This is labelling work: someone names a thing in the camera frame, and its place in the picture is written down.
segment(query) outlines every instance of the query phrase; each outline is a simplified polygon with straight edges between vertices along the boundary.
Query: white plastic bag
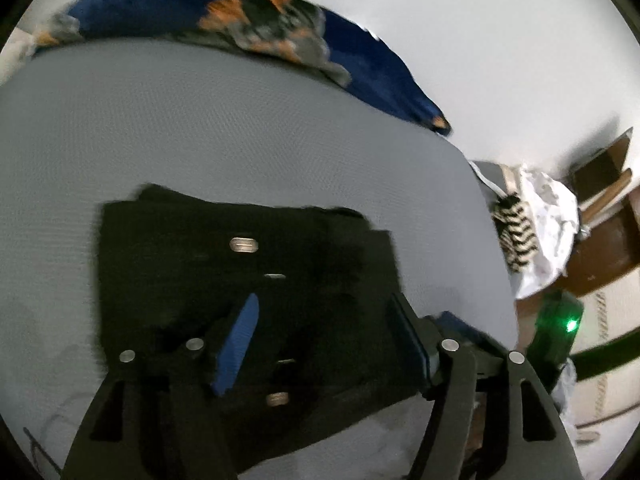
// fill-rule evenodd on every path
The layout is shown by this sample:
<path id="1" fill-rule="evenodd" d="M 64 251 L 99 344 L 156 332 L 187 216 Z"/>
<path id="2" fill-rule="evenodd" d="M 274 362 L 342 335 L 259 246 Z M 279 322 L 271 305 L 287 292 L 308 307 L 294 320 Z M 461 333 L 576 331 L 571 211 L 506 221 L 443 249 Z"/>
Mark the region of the white plastic bag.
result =
<path id="1" fill-rule="evenodd" d="M 518 194 L 526 203 L 538 237 L 538 253 L 521 272 L 516 292 L 516 299 L 521 300 L 550 285 L 564 272 L 580 222 L 576 197 L 566 186 L 526 166 L 515 173 Z"/>
<path id="2" fill-rule="evenodd" d="M 0 85 L 24 65 L 33 51 L 33 36 L 15 28 L 0 51 Z"/>
<path id="3" fill-rule="evenodd" d="M 560 373 L 558 383 L 551 392 L 551 398 L 560 407 L 560 420 L 574 449 L 578 440 L 578 430 L 575 428 L 575 415 L 571 406 L 571 397 L 574 394 L 577 381 L 578 375 L 575 371 L 574 362 L 571 359 L 567 359 Z"/>

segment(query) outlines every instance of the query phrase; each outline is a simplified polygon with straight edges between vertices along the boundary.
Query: black cloth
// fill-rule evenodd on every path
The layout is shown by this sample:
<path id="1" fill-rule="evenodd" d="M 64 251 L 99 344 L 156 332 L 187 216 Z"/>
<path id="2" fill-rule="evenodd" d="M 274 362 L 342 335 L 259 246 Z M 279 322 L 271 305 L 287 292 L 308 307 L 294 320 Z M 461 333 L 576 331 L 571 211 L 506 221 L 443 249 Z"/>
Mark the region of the black cloth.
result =
<path id="1" fill-rule="evenodd" d="M 233 252 L 234 237 L 258 250 Z M 148 186 L 104 206 L 97 278 L 108 364 L 124 349 L 172 351 L 257 294 L 254 336 L 218 401 L 238 472 L 415 393 L 385 320 L 400 291 L 390 236 L 357 212 L 207 203 Z M 289 402 L 269 407 L 278 392 Z"/>

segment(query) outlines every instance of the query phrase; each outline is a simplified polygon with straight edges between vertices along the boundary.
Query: mattress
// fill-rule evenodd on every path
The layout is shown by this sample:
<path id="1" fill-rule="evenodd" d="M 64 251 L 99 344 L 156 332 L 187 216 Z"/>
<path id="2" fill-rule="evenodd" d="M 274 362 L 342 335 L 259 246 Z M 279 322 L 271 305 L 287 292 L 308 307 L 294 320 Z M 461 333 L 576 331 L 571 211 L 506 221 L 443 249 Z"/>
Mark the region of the mattress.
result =
<path id="1" fill-rule="evenodd" d="M 23 428 L 64 463 L 104 377 L 98 208 L 147 182 L 210 202 L 360 211 L 391 232 L 419 316 L 449 310 L 516 343 L 508 272 L 465 157 L 276 60 L 136 39 L 44 52 L 0 87 L 0 175 L 0 413 L 28 456 Z M 409 399 L 242 477 L 396 478 L 428 412 Z"/>

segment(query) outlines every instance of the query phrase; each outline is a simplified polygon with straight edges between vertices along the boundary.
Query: metal button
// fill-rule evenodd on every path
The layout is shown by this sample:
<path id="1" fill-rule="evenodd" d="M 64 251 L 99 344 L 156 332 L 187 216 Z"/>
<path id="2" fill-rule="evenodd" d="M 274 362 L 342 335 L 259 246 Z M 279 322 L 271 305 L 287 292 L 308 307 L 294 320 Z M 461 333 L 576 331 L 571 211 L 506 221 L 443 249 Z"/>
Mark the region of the metal button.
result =
<path id="1" fill-rule="evenodd" d="M 509 361 L 516 363 L 517 365 L 521 365 L 524 362 L 524 355 L 520 352 L 510 352 Z"/>
<path id="2" fill-rule="evenodd" d="M 136 358 L 136 353 L 133 350 L 125 350 L 120 354 L 120 362 L 130 363 Z"/>
<path id="3" fill-rule="evenodd" d="M 277 394 L 267 395 L 267 406 L 275 408 L 276 406 L 284 406 L 289 403 L 289 394 L 287 392 L 279 392 Z"/>
<path id="4" fill-rule="evenodd" d="M 449 352 L 455 352 L 460 348 L 460 344 L 455 339 L 443 339 L 440 345 Z"/>
<path id="5" fill-rule="evenodd" d="M 193 339 L 189 339 L 186 343 L 185 346 L 189 349 L 189 350 L 200 350 L 203 346 L 204 346 L 204 341 L 202 339 L 200 339 L 199 337 L 194 337 Z"/>
<path id="6" fill-rule="evenodd" d="M 258 250 L 258 242 L 253 238 L 231 238 L 229 246 L 236 253 L 255 253 Z"/>

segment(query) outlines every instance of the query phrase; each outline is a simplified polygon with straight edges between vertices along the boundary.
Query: metal screw head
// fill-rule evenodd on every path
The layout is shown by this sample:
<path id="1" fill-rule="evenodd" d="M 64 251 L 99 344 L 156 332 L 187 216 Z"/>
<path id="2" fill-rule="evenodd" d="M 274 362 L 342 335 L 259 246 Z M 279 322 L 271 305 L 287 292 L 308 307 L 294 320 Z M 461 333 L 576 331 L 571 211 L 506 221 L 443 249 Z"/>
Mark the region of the metal screw head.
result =
<path id="1" fill-rule="evenodd" d="M 121 363 L 130 363 L 136 358 L 136 353 L 133 350 L 125 350 L 120 354 Z"/>
<path id="2" fill-rule="evenodd" d="M 591 236 L 591 228 L 588 225 L 582 224 L 578 229 L 577 238 L 580 241 L 584 241 Z"/>
<path id="3" fill-rule="evenodd" d="M 258 250 L 258 242 L 253 238 L 231 238 L 229 247 L 235 253 L 255 253 Z"/>
<path id="4" fill-rule="evenodd" d="M 524 355 L 520 352 L 510 352 L 509 361 L 516 363 L 517 365 L 521 365 L 524 362 Z"/>
<path id="5" fill-rule="evenodd" d="M 455 339 L 443 339 L 440 345 L 449 352 L 455 352 L 460 348 L 460 343 L 458 343 Z"/>
<path id="6" fill-rule="evenodd" d="M 276 406 L 284 406 L 289 403 L 289 394 L 287 392 L 279 392 L 277 394 L 267 395 L 267 406 L 275 408 Z"/>
<path id="7" fill-rule="evenodd" d="M 199 337 L 194 337 L 193 339 L 189 339 L 185 343 L 185 346 L 189 350 L 193 350 L 193 351 L 200 350 L 204 346 L 204 341 Z"/>

